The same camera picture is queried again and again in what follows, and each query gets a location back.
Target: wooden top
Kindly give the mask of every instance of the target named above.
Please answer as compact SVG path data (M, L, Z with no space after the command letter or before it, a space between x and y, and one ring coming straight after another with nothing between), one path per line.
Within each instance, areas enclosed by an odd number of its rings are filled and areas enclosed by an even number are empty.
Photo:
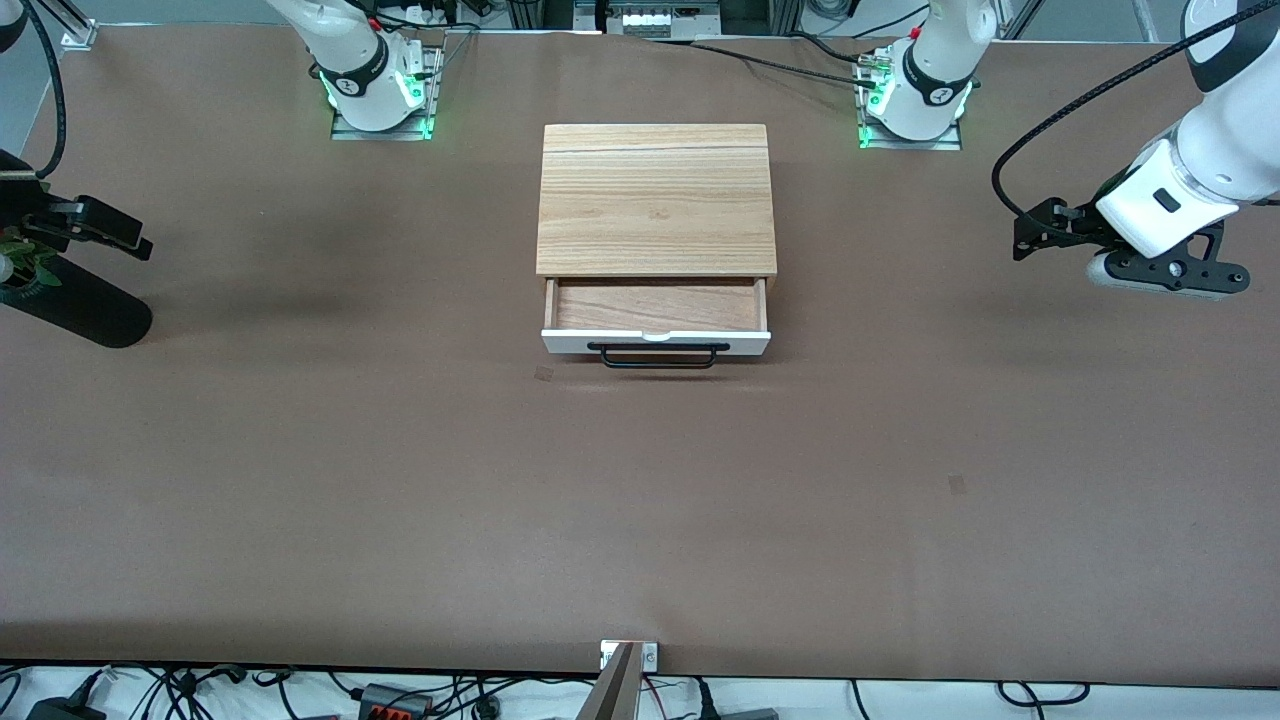
M777 272L764 126L547 126L539 275Z

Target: white floor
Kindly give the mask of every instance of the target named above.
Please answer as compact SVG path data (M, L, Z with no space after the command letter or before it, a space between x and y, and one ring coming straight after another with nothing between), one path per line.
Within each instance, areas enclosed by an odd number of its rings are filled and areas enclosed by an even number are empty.
M23 682L5 720L27 716L31 706L46 697L65 697L95 667L32 667L22 671ZM440 675L372 675L339 673L348 687L376 682L402 689L448 684ZM655 676L657 684L673 683L658 692L668 717L696 714L698 688L687 678ZM708 678L719 712L773 708L781 720L860 720L850 683L845 680L762 680ZM0 703L8 697L10 682L0 684ZM142 670L122 669L104 674L95 685L90 707L108 714L109 720L124 720L134 710L152 680ZM287 684L289 702L300 717L338 716L355 719L358 706L323 673L298 673ZM860 680L863 701L872 720L1034 720L1033 710L1004 702L991 683L882 682ZM1034 685L1043 698L1069 697L1079 691L1070 685ZM503 720L572 719L590 688L586 684L521 683L498 694ZM1011 696L1020 697L1016 687ZM434 693L436 701L448 693ZM662 720L650 693L644 692L637 720ZM215 679L200 685L201 703L214 720L288 720L278 688L260 688L246 680L238 685ZM168 701L157 701L151 719L164 720ZM458 714L442 720L453 720ZM1197 689L1132 685L1094 685L1079 705L1046 708L1046 720L1125 719L1231 719L1274 720L1280 717L1280 692L1267 689Z

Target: wooden drawer box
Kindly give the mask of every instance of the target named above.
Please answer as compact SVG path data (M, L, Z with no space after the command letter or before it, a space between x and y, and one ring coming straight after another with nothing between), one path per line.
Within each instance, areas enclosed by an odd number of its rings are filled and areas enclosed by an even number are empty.
M547 127L548 351L760 355L776 274L764 126Z

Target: metal mounting plate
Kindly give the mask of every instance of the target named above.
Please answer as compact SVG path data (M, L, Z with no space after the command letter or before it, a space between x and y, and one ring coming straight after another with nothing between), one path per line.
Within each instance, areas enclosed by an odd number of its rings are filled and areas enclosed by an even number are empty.
M618 647L618 643L623 642L637 642L644 644L644 665L641 670L646 675L652 675L658 671L658 643L649 641L600 641L600 670L609 664L609 659L613 657L613 651Z
M333 128L329 132L329 137L333 140L393 140L393 141L415 141L415 140L431 140L435 135L435 109L440 100L440 70L444 65L444 53L440 47L424 47L421 64L411 65L412 72L426 72L428 78L420 83L415 83L417 87L411 88L426 97L426 102L421 108L413 110L404 118L398 126L384 129L381 132L367 132L362 129L356 129L351 127L342 114L337 110L333 113Z
M87 20L83 37L76 37L69 32L63 33L63 50L88 50L97 40L97 20Z
M881 47L876 50L873 58L882 60L883 64L864 67L855 63L854 78L867 79L884 88L888 83L888 76L893 73L891 65L888 65L888 54L884 53L886 49ZM890 132L883 123L879 122L874 115L867 111L869 105L876 105L881 101L883 95L879 90L868 90L865 87L854 87L854 105L858 108L858 146L859 147L883 147L890 150L960 150L960 123L954 120L947 132L942 133L941 137L934 140L906 140ZM964 104L960 105L960 114L964 114Z

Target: power adapter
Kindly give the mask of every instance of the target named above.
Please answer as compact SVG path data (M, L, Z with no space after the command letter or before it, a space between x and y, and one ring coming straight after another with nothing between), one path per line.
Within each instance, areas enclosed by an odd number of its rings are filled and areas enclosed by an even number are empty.
M88 694L101 674L99 670L84 678L72 697L46 697L31 706L27 720L106 720L106 712L88 706Z
M27 720L106 720L106 712L88 706L76 706L67 697L49 697L31 707Z
M360 716L367 720L425 720L431 697L371 683L360 694Z

